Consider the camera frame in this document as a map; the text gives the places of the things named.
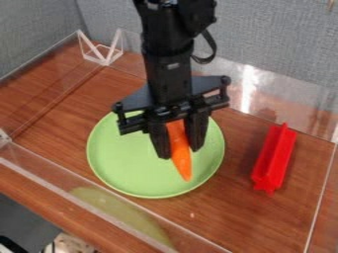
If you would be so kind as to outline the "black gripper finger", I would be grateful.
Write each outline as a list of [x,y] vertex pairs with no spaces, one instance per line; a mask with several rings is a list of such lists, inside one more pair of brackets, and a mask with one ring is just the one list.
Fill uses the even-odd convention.
[[186,137],[188,145],[192,151],[197,151],[204,144],[204,138],[208,128],[209,112],[206,110],[186,111],[186,116],[182,120],[184,134]]
[[149,121],[148,131],[157,156],[161,159],[169,159],[170,158],[169,133],[165,124],[157,121]]

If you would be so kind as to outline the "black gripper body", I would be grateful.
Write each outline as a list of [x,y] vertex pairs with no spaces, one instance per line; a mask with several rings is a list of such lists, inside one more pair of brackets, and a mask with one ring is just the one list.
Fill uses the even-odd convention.
[[112,106],[121,134],[148,131],[148,122],[184,120],[189,109],[210,112],[228,106],[225,75],[190,73],[189,56],[144,54],[145,84]]

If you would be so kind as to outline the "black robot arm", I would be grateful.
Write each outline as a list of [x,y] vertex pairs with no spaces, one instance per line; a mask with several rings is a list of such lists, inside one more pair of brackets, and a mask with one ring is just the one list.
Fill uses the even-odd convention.
[[192,150],[200,149],[210,112],[228,106],[224,75],[193,76],[190,64],[213,57],[193,54],[193,39],[216,46],[206,27],[216,22],[214,0],[133,0],[141,20],[141,54],[146,71],[144,86],[112,106],[122,134],[141,131],[156,154],[172,157],[168,123],[182,121],[182,135]]

